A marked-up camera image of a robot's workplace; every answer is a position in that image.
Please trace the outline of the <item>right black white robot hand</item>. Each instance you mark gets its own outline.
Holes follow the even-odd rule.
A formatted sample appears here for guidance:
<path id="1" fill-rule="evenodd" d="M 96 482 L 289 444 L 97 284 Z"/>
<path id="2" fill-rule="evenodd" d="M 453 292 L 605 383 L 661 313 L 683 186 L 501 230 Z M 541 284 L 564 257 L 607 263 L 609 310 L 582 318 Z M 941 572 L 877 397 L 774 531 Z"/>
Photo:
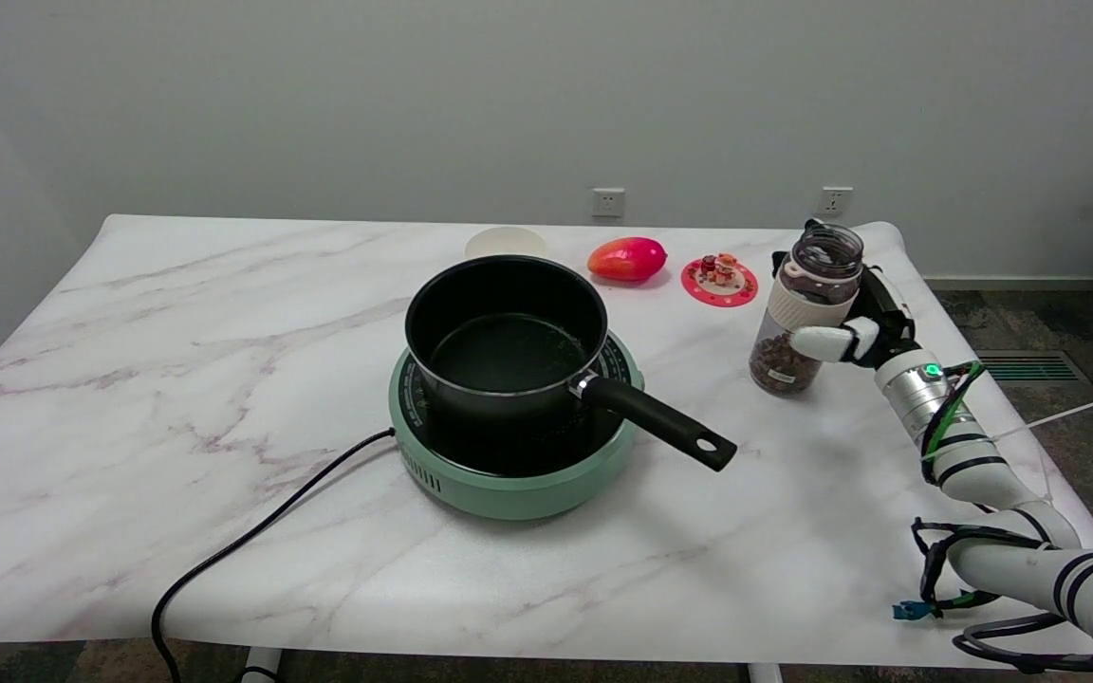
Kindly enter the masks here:
<path id="1" fill-rule="evenodd" d="M 908 306 L 883 268 L 866 263 L 860 235 L 816 219 L 773 255 L 768 316 L 804 360 L 877 369 L 917 346 Z"/>

